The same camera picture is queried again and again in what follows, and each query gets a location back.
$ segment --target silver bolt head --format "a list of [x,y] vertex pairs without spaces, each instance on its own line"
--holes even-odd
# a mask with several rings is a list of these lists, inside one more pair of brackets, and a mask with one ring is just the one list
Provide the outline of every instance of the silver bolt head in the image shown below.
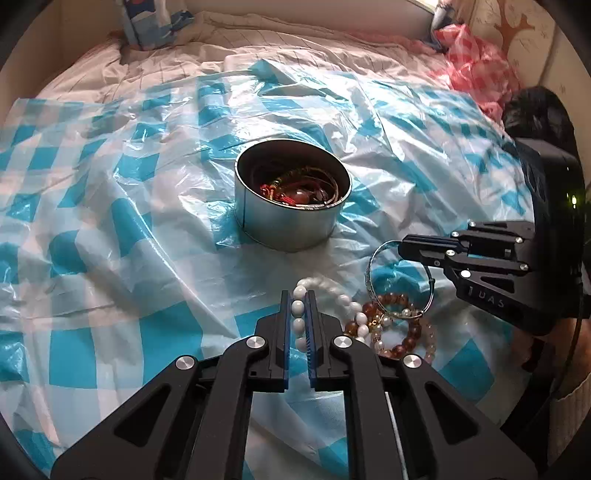
[[257,335],[250,337],[246,341],[246,345],[250,348],[261,348],[265,346],[265,339]]
[[333,342],[339,348],[349,348],[353,345],[353,340],[345,335],[335,338]]
[[413,355],[412,353],[410,355],[405,356],[402,359],[402,361],[404,365],[406,365],[409,368],[418,368],[423,363],[421,357],[419,357],[418,355]]
[[175,365],[179,370],[191,370],[195,366],[195,359],[188,355],[182,356],[177,358]]

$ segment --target bracelet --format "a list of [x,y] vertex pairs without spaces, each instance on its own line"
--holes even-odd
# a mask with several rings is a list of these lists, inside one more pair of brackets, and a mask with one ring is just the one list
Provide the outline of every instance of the bracelet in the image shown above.
[[417,346],[418,340],[421,338],[421,333],[425,331],[427,334],[427,354],[425,361],[432,363],[435,358],[436,337],[434,326],[426,319],[422,319],[422,324],[413,319],[414,305],[409,303],[408,296],[405,294],[387,293],[380,295],[379,301],[383,306],[385,304],[399,304],[403,306],[400,314],[408,323],[408,333],[400,345],[396,345],[392,349],[386,349],[382,340],[382,332],[393,325],[392,313],[380,313],[378,306],[374,302],[368,302],[363,306],[351,300],[351,297],[345,295],[328,279],[323,278],[303,278],[297,284],[297,287],[292,293],[293,302],[291,304],[291,314],[294,320],[291,324],[291,329],[296,336],[295,347],[300,352],[307,350],[306,338],[306,323],[301,316],[304,313],[303,299],[308,289],[326,290],[335,299],[336,303],[346,310],[348,317],[353,317],[353,320],[347,322],[345,325],[345,334],[357,339],[366,344],[366,339],[370,339],[375,352],[379,355],[389,358],[400,359],[405,354],[410,353]]

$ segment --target pink plastic bag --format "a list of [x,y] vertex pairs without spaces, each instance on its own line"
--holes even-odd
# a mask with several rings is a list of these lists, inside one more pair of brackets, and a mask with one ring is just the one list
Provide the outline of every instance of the pink plastic bag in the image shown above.
[[434,72],[434,76],[449,77],[454,90],[468,93],[488,117],[501,124],[505,102],[520,89],[506,55],[496,45],[475,37],[467,25],[450,25],[434,33],[449,48],[447,71]]

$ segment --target plastic sheet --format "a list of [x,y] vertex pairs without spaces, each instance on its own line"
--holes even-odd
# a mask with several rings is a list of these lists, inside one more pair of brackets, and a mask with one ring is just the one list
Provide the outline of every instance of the plastic sheet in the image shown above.
[[[268,138],[325,148],[352,175],[337,228],[311,250],[266,249],[234,220],[235,158]],[[298,279],[324,275],[366,301],[363,272],[385,240],[531,220],[506,141],[467,95],[266,60],[106,105],[18,101],[0,137],[2,414],[48,471],[175,357],[251,334]],[[434,367],[501,422],[525,381],[511,330],[436,276]],[[427,290],[420,267],[388,257],[375,277],[414,301]],[[292,348],[290,389],[255,395],[245,478],[327,471],[346,475],[342,396],[312,392]]]

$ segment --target tin can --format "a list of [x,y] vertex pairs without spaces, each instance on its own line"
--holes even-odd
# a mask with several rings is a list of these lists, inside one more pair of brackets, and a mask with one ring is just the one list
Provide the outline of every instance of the tin can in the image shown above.
[[[321,168],[339,186],[336,203],[314,210],[272,202],[258,193],[253,172],[265,161],[288,161],[293,168]],[[247,148],[236,159],[235,215],[244,232],[260,244],[297,252],[326,240],[351,194],[351,177],[333,154],[298,140],[268,140]]]

